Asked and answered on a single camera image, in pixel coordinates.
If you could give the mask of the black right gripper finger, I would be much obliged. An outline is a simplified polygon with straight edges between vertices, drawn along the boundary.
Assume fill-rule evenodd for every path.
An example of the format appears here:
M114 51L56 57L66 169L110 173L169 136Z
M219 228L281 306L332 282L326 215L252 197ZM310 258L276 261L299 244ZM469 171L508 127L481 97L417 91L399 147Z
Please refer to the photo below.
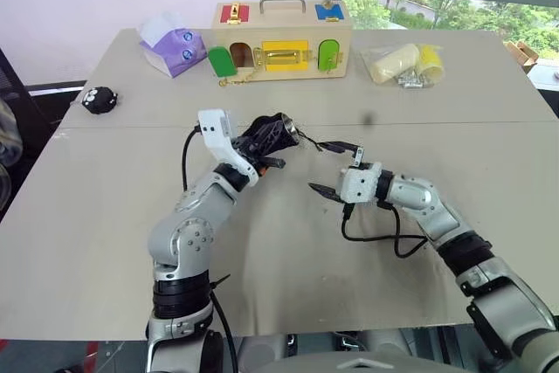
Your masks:
M335 189L332 187L328 187L326 185L318 184L318 183L308 183L308 186L317 192L322 197L326 198L327 200L334 201L337 203L343 203L343 200L340 196L336 193Z
M355 145L353 143L348 143L348 142L340 142L340 141L322 142L321 147L323 149L326 149L328 151L337 154L342 154L346 151L350 151L353 154L353 156L356 155L357 150L359 149L358 145Z

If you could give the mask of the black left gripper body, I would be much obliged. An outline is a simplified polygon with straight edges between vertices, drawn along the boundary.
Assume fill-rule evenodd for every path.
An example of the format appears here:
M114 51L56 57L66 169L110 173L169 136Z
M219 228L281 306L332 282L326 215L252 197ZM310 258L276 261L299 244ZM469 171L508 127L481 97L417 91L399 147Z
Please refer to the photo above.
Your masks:
M263 149L251 136L239 136L231 141L233 149L255 169L264 169Z

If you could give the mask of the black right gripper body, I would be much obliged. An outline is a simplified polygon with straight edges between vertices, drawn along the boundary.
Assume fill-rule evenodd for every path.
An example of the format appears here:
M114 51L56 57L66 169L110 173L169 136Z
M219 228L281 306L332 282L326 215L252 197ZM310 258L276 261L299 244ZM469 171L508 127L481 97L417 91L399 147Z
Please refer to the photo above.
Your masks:
M362 171L359 169L362 156L363 148L359 147L353 157L353 165L342 169L339 173L335 190L345 203L355 203L362 194L364 181Z

